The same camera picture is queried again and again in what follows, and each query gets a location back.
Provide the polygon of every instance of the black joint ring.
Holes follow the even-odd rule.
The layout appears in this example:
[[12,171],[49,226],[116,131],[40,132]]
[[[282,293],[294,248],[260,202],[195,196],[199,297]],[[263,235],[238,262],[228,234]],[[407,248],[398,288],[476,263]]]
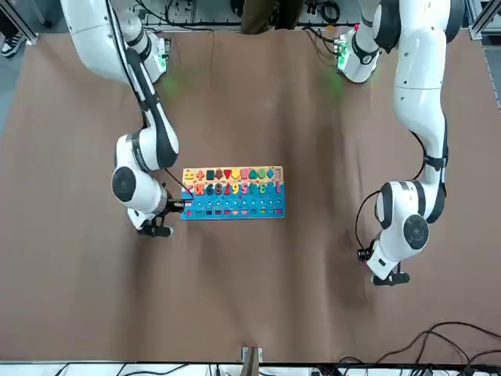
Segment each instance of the black joint ring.
[[353,48],[353,52],[356,56],[359,57],[360,63],[362,65],[369,65],[377,56],[378,50],[373,52],[365,52],[364,50],[362,50],[357,43],[356,35],[357,34],[355,33],[355,35],[353,35],[353,38],[351,39],[351,47]]

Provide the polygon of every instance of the brown tabletop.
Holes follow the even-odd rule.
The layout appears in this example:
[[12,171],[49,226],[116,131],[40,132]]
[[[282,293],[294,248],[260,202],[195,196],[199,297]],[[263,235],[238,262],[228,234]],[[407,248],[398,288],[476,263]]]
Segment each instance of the brown tabletop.
[[[87,70],[69,35],[43,35],[27,47],[0,144],[2,359],[237,361],[257,345],[272,362],[370,362],[442,320],[501,331],[501,116],[466,32],[449,45],[443,89],[445,213],[396,288],[369,282],[354,237],[364,196],[421,163],[392,110],[395,53],[352,85],[305,32],[174,39],[157,83],[180,139],[172,171],[282,165],[287,217],[171,215],[174,237],[138,237],[110,190],[117,138],[141,124],[132,92]],[[371,202],[362,241],[377,231]],[[499,347],[468,328],[442,332],[471,353]],[[432,338],[423,361],[460,359]]]

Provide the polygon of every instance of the orange shape block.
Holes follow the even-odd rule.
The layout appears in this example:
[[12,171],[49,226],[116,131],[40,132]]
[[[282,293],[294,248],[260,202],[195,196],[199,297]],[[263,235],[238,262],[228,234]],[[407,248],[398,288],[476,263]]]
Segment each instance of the orange shape block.
[[198,170],[198,172],[196,173],[196,178],[201,180],[205,177],[205,174],[202,170]]

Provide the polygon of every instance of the shoe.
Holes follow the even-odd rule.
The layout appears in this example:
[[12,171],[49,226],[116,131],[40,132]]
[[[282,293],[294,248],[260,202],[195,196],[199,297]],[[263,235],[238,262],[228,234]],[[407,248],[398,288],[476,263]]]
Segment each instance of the shoe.
[[9,58],[16,55],[19,51],[19,47],[26,41],[26,36],[20,32],[14,35],[12,38],[6,38],[2,46],[2,56]]

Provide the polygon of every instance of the person's leg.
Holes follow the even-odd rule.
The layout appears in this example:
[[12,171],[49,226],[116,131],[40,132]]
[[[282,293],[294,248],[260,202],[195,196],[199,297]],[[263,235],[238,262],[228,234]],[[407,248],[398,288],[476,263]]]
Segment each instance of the person's leg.
[[275,29],[294,29],[304,6],[305,0],[280,0],[279,20]]
[[5,36],[2,46],[2,56],[12,57],[16,55],[26,37],[17,30],[16,25],[2,11],[0,11],[0,32]]
[[242,15],[242,33],[260,34],[268,30],[275,0],[245,0]]
[[17,31],[16,25],[14,25],[7,15],[0,10],[0,33],[2,33],[6,39],[10,39],[17,34]]

